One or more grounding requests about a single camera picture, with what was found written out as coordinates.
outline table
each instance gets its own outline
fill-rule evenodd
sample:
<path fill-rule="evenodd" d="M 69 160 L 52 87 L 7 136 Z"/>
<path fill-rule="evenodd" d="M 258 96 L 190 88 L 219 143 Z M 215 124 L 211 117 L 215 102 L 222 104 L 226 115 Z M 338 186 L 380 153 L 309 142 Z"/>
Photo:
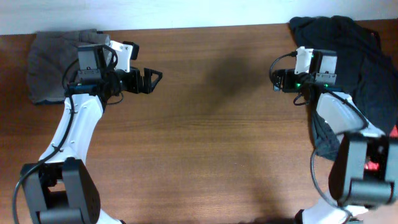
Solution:
<path fill-rule="evenodd" d="M 397 20 L 364 21 L 398 65 Z M 120 30 L 141 49 L 135 67 L 164 73 L 150 95 L 109 106 L 91 140 L 87 168 L 102 208 L 128 223 L 237 223 L 292 217 L 319 198 L 310 178 L 306 107 L 272 91 L 267 71 L 296 49 L 287 24 Z M 34 35 L 0 36 L 0 223 L 23 164 L 50 143 L 63 105 L 34 106 L 25 84 Z M 278 68 L 293 68 L 287 58 Z M 323 189 L 332 163 L 318 158 Z M 362 217 L 392 223 L 398 203 Z M 31 223 L 20 191 L 21 223 Z"/>

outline black cloth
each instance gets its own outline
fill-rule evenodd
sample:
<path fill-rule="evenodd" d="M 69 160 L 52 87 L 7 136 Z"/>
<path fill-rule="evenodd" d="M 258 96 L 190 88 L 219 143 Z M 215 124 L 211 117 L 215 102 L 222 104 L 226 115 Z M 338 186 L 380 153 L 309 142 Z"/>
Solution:
<path fill-rule="evenodd" d="M 397 121 L 398 71 L 391 58 L 381 52 L 377 32 L 341 16 L 295 17 L 289 27 L 298 47 L 337 52 L 336 85 L 353 97 L 373 125 L 389 134 Z M 315 147 L 318 143 L 322 153 L 329 153 L 328 159 L 334 160 L 338 151 L 335 136 L 322 134 L 328 132 L 328 127 L 321 124 L 319 115 L 313 114 L 312 118 Z M 325 144 L 325 140 L 334 143 Z"/>

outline white wall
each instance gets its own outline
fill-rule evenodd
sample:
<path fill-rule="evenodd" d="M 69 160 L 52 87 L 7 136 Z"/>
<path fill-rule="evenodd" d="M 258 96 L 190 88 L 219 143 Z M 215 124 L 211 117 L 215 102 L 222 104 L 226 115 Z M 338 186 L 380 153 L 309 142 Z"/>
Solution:
<path fill-rule="evenodd" d="M 288 22 L 294 16 L 398 17 L 398 0 L 1 0 L 0 34 Z"/>

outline robotic arm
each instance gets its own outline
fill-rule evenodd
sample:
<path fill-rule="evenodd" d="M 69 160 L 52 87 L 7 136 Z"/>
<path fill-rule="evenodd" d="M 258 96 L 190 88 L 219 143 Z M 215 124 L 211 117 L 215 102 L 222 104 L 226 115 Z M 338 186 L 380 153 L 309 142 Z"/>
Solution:
<path fill-rule="evenodd" d="M 296 57 L 295 69 L 272 72 L 275 63 L 288 56 Z M 317 113 L 341 143 L 325 194 L 315 178 L 316 151 L 313 152 L 311 175 L 322 197 L 312 208 L 298 212 L 296 224 L 359 223 L 351 218 L 380 205 L 390 205 L 397 197 L 398 140 L 388 139 L 363 116 L 352 97 L 335 85 L 336 64 L 336 52 L 299 47 L 279 57 L 270 68 L 274 90 L 299 93 L 295 105 L 317 100 Z M 297 103 L 305 91 L 309 93 L 308 101 Z"/>
<path fill-rule="evenodd" d="M 135 60 L 138 51 L 135 43 L 115 41 L 110 46 L 78 48 L 80 70 L 67 86 L 61 122 L 40 156 L 39 163 L 45 162 L 40 166 L 25 164 L 21 170 L 21 176 L 28 174 L 20 182 L 33 223 L 124 223 L 101 209 L 100 195 L 85 164 L 93 131 L 108 99 L 123 97 L 122 91 L 149 94 L 162 78 L 161 72 L 148 68 L 142 77 L 138 69 L 130 67 L 130 59 Z M 49 190 L 59 183 L 65 185 L 64 191 Z"/>

